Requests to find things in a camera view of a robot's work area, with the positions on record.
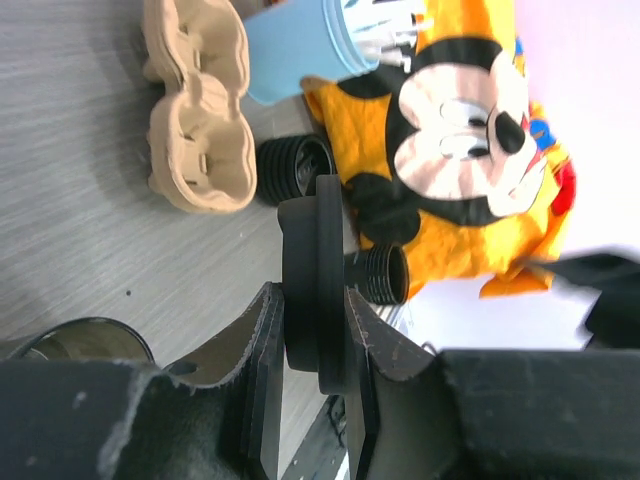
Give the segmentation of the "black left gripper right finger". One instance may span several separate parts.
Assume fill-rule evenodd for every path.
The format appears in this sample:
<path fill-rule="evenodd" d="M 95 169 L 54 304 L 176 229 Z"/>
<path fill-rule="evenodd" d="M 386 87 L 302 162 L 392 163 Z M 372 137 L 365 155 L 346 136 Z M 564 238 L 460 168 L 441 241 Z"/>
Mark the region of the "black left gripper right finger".
<path fill-rule="evenodd" d="M 344 299 L 355 479 L 635 479 L 632 350 L 431 355 L 355 292 Z"/>

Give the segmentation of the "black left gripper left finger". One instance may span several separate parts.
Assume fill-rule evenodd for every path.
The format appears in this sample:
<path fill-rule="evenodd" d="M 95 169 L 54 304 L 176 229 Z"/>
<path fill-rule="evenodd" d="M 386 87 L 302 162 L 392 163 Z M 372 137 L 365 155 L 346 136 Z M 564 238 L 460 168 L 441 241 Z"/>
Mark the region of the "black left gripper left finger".
<path fill-rule="evenodd" d="M 1 346 L 5 479 L 274 479 L 284 296 L 266 283 L 170 367 Z"/>

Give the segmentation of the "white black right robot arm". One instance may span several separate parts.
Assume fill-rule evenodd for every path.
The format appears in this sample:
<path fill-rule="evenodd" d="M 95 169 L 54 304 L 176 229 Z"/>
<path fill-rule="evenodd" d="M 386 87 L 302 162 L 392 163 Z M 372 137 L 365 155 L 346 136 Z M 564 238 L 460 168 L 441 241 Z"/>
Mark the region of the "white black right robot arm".
<path fill-rule="evenodd" d="M 639 344 L 639 264 L 593 252 L 531 273 L 553 272 L 551 290 L 481 298 L 485 278 L 426 286 L 389 323 L 414 343 L 443 349 L 577 350 L 589 340 Z"/>

